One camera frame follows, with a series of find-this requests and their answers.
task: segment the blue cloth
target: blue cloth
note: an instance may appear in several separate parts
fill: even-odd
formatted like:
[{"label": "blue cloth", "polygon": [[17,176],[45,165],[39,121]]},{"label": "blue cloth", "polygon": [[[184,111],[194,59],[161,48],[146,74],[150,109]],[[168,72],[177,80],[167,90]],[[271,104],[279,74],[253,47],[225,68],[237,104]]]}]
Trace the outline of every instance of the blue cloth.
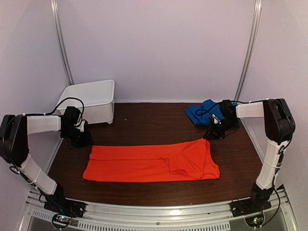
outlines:
[{"label": "blue cloth", "polygon": [[[206,100],[203,102],[202,105],[191,106],[185,109],[185,113],[189,117],[189,119],[191,119],[193,124],[201,126],[209,126],[210,125],[209,118],[212,116],[212,114],[214,114],[219,120],[222,120],[224,118],[224,116],[221,114],[218,104],[214,106],[215,104],[216,103],[213,102],[212,100]],[[210,113],[204,114],[204,111],[198,111],[196,113],[196,111],[199,109],[208,110],[212,106],[214,107],[210,110]]]}]

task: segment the white storage bin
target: white storage bin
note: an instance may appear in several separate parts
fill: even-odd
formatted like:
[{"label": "white storage bin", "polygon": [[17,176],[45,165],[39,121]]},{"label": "white storage bin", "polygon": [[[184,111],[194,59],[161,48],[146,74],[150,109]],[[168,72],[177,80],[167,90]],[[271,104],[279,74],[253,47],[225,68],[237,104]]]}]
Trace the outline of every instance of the white storage bin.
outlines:
[{"label": "white storage bin", "polygon": [[[64,90],[58,103],[67,97],[79,98],[85,105],[83,118],[86,119],[89,124],[105,122],[111,124],[114,119],[114,93],[115,82],[113,80],[76,84]],[[81,102],[69,99],[58,107],[62,115],[67,106],[74,106],[82,111]]]}]

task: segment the white wall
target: white wall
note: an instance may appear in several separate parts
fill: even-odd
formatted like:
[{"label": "white wall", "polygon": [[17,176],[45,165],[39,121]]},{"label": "white wall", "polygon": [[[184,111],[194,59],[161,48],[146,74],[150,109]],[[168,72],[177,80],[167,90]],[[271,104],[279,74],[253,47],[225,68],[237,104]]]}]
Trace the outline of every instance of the white wall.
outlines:
[{"label": "white wall", "polygon": [[[285,98],[296,123],[278,177],[284,183],[301,231],[308,211],[308,2],[263,1],[252,63],[241,100]],[[262,120],[250,126],[265,151]]]},{"label": "white wall", "polygon": [[[5,114],[51,111],[66,86],[50,2],[0,0],[0,120]],[[29,139],[46,170],[58,134]],[[29,186],[0,159],[0,230],[16,229]]]},{"label": "white wall", "polygon": [[117,102],[234,98],[254,0],[59,1],[76,83],[112,78]]}]

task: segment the red cloth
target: red cloth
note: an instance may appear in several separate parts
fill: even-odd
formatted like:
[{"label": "red cloth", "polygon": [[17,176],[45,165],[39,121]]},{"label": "red cloth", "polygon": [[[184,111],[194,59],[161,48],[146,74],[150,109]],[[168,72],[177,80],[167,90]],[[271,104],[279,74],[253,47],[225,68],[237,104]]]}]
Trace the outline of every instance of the red cloth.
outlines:
[{"label": "red cloth", "polygon": [[164,182],[217,179],[210,143],[93,146],[83,179],[101,182]]}]

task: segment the dark wooden table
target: dark wooden table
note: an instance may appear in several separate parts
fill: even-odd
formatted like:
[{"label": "dark wooden table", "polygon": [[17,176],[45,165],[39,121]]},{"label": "dark wooden table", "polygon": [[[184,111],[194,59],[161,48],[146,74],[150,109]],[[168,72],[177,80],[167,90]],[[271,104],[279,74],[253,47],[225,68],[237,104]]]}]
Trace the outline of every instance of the dark wooden table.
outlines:
[{"label": "dark wooden table", "polygon": [[[193,141],[204,127],[184,113],[187,103],[119,103],[113,124],[90,125],[95,145],[149,145]],[[91,147],[70,150],[64,140],[49,171],[68,198],[117,205],[195,205],[250,195],[261,161],[244,127],[211,142],[218,180],[163,183],[104,183],[82,179]]]}]

